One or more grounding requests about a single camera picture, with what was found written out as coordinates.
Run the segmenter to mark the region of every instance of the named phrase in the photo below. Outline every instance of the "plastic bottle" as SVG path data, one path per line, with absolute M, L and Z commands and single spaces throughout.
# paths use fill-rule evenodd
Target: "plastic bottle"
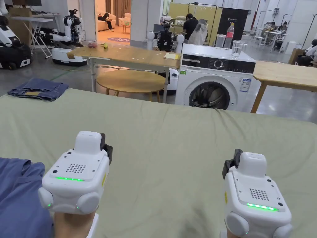
M 230 49 L 230 47 L 231 47 L 233 34 L 235 32 L 235 28 L 233 26 L 234 26 L 234 23 L 231 22 L 230 27 L 227 30 L 226 41 L 225 41 L 224 46 L 223 46 L 224 48 Z

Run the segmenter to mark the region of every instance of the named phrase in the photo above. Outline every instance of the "white robot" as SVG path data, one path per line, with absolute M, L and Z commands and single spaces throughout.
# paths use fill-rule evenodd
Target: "white robot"
M 154 45 L 154 39 L 157 39 L 157 46 L 160 51 L 167 51 L 167 52 L 176 52 L 176 53 L 181 53 L 182 52 L 182 47 L 183 47 L 183 42 L 185 40 L 184 35 L 178 34 L 177 36 L 169 32 L 168 29 L 171 25 L 170 22 L 170 17 L 165 20 L 161 24 L 164 26 L 164 31 L 160 32 L 154 32 L 154 31 L 149 31 L 147 34 L 147 49 L 148 50 L 153 50 L 153 45 Z M 173 95 L 176 93 L 177 89 L 177 82 L 178 82 L 178 71 L 175 69 L 170 69 L 169 73 L 169 78 L 168 78 L 168 86 L 167 86 L 167 95 Z M 165 77 L 165 73 L 159 73 L 159 75 Z
M 263 155 L 240 149 L 224 163 L 225 224 L 237 237 L 289 238 L 293 230 L 291 212 L 266 167 Z
M 99 206 L 112 161 L 112 147 L 105 134 L 81 131 L 74 149 L 61 155 L 42 179 L 38 194 L 41 205 L 51 212 L 89 214 Z M 87 238 L 98 223 L 95 214 Z
M 312 40 L 312 45 L 307 48 L 302 55 L 298 56 L 295 65 L 310 66 L 312 65 L 310 63 L 311 61 L 317 63 L 317 33 L 314 37 L 314 40 Z
M 0 68 L 15 70 L 32 63 L 31 49 L 21 43 L 8 27 L 9 21 L 4 16 L 8 11 L 4 0 L 0 0 Z
M 55 48 L 52 49 L 52 59 L 56 64 L 69 66 L 83 66 L 87 64 L 87 60 L 82 57 L 75 56 L 74 59 L 67 57 L 68 52 L 83 46 L 79 43 L 82 19 L 75 15 L 77 11 L 77 9 L 70 10 L 70 15 L 64 17 L 65 33 L 58 32 L 55 29 L 52 33 L 48 34 L 44 34 L 42 31 L 40 32 L 43 37 L 53 41 Z

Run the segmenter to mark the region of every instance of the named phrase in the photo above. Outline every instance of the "yellow notepad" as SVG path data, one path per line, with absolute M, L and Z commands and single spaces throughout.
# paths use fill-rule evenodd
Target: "yellow notepad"
M 176 60 L 179 60 L 180 59 L 180 55 L 166 53 L 166 55 L 164 56 L 164 59 L 176 59 Z

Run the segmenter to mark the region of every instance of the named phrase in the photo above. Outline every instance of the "doorway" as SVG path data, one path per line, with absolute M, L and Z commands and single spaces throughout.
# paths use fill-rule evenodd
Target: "doorway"
M 131 0 L 95 0 L 97 40 L 130 44 Z

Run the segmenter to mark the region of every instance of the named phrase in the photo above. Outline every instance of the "purple rug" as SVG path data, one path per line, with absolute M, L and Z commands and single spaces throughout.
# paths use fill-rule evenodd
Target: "purple rug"
M 120 38 L 120 37 L 111 37 L 108 38 L 110 41 L 116 41 L 116 42 L 124 42 L 124 43 L 129 43 L 130 39 L 129 38 Z

